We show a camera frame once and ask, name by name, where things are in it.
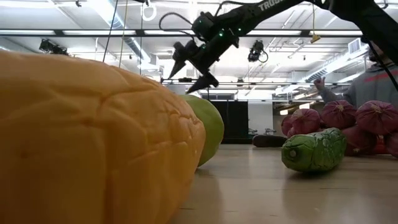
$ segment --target yellow foam bread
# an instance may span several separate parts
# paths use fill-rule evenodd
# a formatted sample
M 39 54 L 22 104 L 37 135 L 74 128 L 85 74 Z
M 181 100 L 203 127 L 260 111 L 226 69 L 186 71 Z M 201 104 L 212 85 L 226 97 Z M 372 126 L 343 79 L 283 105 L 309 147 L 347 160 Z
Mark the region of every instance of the yellow foam bread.
M 64 55 L 0 51 L 0 68 L 0 223 L 167 223 L 205 143 L 185 100 Z

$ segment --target ceiling light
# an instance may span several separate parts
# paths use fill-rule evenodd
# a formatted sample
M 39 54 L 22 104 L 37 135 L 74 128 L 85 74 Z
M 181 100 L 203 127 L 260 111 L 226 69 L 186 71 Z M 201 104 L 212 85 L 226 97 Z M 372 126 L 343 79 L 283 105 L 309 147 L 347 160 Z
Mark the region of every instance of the ceiling light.
M 159 69 L 158 65 L 153 65 L 150 63 L 142 63 L 140 65 L 137 65 L 137 67 L 141 70 L 158 70 Z
M 11 51 L 10 49 L 7 49 L 5 47 L 0 46 L 0 50 L 7 50 L 7 51 Z
M 359 72 L 357 74 L 350 75 L 350 76 L 348 76 L 346 78 L 343 78 L 343 79 L 339 80 L 338 82 L 339 83 L 344 83 L 344 82 L 348 82 L 348 81 L 354 80 L 355 78 L 357 78 L 358 76 L 362 75 L 363 73 L 364 72 Z
M 309 103 L 305 103 L 303 105 L 298 106 L 298 108 L 300 108 L 300 109 L 310 109 L 310 104 Z
M 287 110 L 282 110 L 279 112 L 280 115 L 287 115 L 289 112 Z
M 307 96 L 306 93 L 302 93 L 302 94 L 300 94 L 300 95 L 295 96 L 294 99 L 295 99 L 295 100 L 298 100 L 298 99 L 304 98 L 304 97 L 306 97 L 306 96 Z
M 181 30 L 181 31 L 184 31 L 191 35 L 195 35 L 195 33 L 193 33 L 192 30 Z M 181 35 L 181 34 L 184 34 L 182 32 L 178 32 L 178 31 L 164 31 L 164 30 L 145 30 L 144 33 L 147 35 Z
M 317 35 L 362 35 L 360 30 L 316 30 Z
M 173 53 L 171 51 L 170 52 L 153 52 L 153 54 L 157 55 L 157 56 L 171 56 L 171 55 L 173 55 Z
M 30 35 L 55 35 L 54 30 L 0 30 L 0 35 L 30 34 Z
M 65 35 L 109 35 L 109 30 L 65 30 Z M 134 35 L 136 31 L 125 30 L 124 35 Z M 123 30 L 112 30 L 111 35 L 123 35 Z
M 28 1 L 0 1 L 0 7 L 15 7 L 15 8 L 26 8 L 26 9 L 50 9 L 56 7 L 76 7 L 74 2 L 60 2 L 52 4 L 49 2 L 28 2 Z
M 253 30 L 248 35 L 300 35 L 301 30 Z

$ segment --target camera mounted on ceiling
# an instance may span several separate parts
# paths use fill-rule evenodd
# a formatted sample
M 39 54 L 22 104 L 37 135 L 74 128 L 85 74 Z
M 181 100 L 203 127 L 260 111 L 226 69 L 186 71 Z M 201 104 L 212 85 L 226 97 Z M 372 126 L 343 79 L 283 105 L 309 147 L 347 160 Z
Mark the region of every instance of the camera mounted on ceiling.
M 39 50 L 45 52 L 46 54 L 60 54 L 69 56 L 68 49 L 60 47 L 57 44 L 53 44 L 48 39 L 42 39 Z
M 252 48 L 250 48 L 248 56 L 249 62 L 257 62 L 262 53 L 266 53 L 264 51 L 264 44 L 262 43 L 262 40 L 256 40 Z

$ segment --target cable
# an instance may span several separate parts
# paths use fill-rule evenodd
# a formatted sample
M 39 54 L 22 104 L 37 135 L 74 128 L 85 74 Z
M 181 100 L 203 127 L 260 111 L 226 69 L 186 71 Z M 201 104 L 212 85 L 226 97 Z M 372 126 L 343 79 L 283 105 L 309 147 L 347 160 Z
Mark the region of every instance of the cable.
M 267 56 L 267 59 L 265 61 L 262 61 L 262 60 L 259 59 L 258 61 L 261 62 L 261 63 L 266 63 L 268 61 L 268 58 L 269 58 L 268 54 L 267 54 L 267 52 L 265 50 L 263 50 L 262 52 Z
M 164 29 L 164 28 L 162 27 L 162 22 L 163 22 L 163 20 L 164 20 L 167 16 L 171 16 L 171 15 L 174 15 L 174 16 L 177 16 L 177 17 L 183 19 L 185 22 L 189 23 L 189 24 L 192 26 L 192 23 L 191 23 L 187 18 L 185 18 L 184 16 L 182 16 L 181 14 L 178 14 L 178 13 L 176 13 L 176 12 L 168 12 L 168 13 L 164 14 L 164 15 L 160 18 L 160 20 L 159 20 L 159 29 L 160 29 L 160 30 L 166 31 L 166 32 L 175 31 L 175 30 L 173 30 L 173 29 Z M 189 34 L 188 32 L 185 32 L 185 31 L 183 31 L 183 30 L 178 30 L 178 32 L 181 32 L 181 33 L 183 33 L 183 34 L 187 34 L 188 36 L 190 36 L 190 37 L 192 38 L 192 40 L 195 40 L 195 39 L 194 39 L 195 36 L 192 35 L 192 34 Z
M 127 6 L 127 5 L 126 5 L 126 10 L 124 11 L 124 24 L 123 24 L 122 44 L 121 44 L 121 47 L 120 47 L 119 68 L 120 68 L 120 66 L 121 66 L 121 64 L 122 64 L 122 56 L 123 56 L 123 43 L 124 43 L 124 40 L 123 40 L 123 38 L 124 38 L 124 31 L 126 31 L 126 23 L 127 23 L 127 8 L 128 8 L 128 7 L 129 7 L 129 6 Z
M 223 5 L 225 4 L 236 4 L 236 5 L 240 5 L 240 6 L 247 6 L 247 5 L 252 5 L 253 3 L 247 3 L 247 2 L 236 2 L 236 1 L 223 1 L 219 6 L 218 9 L 216 11 L 216 14 L 214 16 L 217 16 L 218 13 L 220 12 L 221 8 L 223 7 Z
M 313 32 L 313 35 L 316 35 L 315 34 L 315 6 L 314 6 L 314 4 L 312 4 L 312 32 Z
M 114 22 L 114 18 L 116 17 L 116 9 L 118 8 L 118 2 L 119 2 L 119 0 L 116 0 L 116 4 L 115 4 L 115 6 L 114 6 L 114 12 L 113 12 L 113 17 L 112 17 L 111 28 L 109 29 L 108 40 L 106 41 L 105 52 L 104 52 L 104 58 L 102 59 L 102 62 L 105 62 L 106 51 L 108 50 L 109 40 L 110 40 L 110 38 L 111 38 L 111 33 L 112 33 L 112 28 L 113 28 L 113 22 Z
M 141 16 L 141 29 L 143 28 L 143 23 L 144 19 Z M 142 36 L 139 38 L 139 75 L 142 75 Z
M 379 54 L 376 52 L 376 50 L 372 46 L 372 43 L 370 43 L 370 42 L 369 42 L 369 47 L 371 48 L 371 50 L 372 50 L 374 56 L 376 57 L 377 61 L 380 63 L 380 67 L 382 67 L 386 71 L 386 73 L 388 74 L 388 76 L 390 77 L 390 79 L 392 81 L 392 84 L 394 85 L 394 87 L 398 91 L 398 83 L 397 83 L 396 79 L 391 74 L 390 70 L 387 68 L 387 66 L 384 64 L 384 62 L 381 60 Z

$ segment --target black robotic arm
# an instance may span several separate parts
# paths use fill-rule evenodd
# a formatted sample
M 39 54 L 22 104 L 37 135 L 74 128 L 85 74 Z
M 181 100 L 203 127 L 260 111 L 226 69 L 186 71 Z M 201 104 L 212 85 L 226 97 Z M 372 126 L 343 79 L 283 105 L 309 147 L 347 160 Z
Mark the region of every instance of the black robotic arm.
M 354 22 L 368 39 L 374 41 L 398 64 L 398 24 L 373 0 L 306 1 L 331 11 L 341 19 Z M 217 87 L 218 81 L 210 73 L 209 67 L 218 61 L 231 45 L 239 47 L 239 37 L 245 36 L 260 22 L 301 2 L 303 0 L 264 0 L 245 4 L 220 16 L 201 12 L 191 29 L 205 43 L 197 46 L 194 40 L 190 40 L 183 46 L 176 42 L 173 54 L 175 65 L 170 78 L 183 68 L 188 60 L 202 74 L 188 93 L 210 85 Z

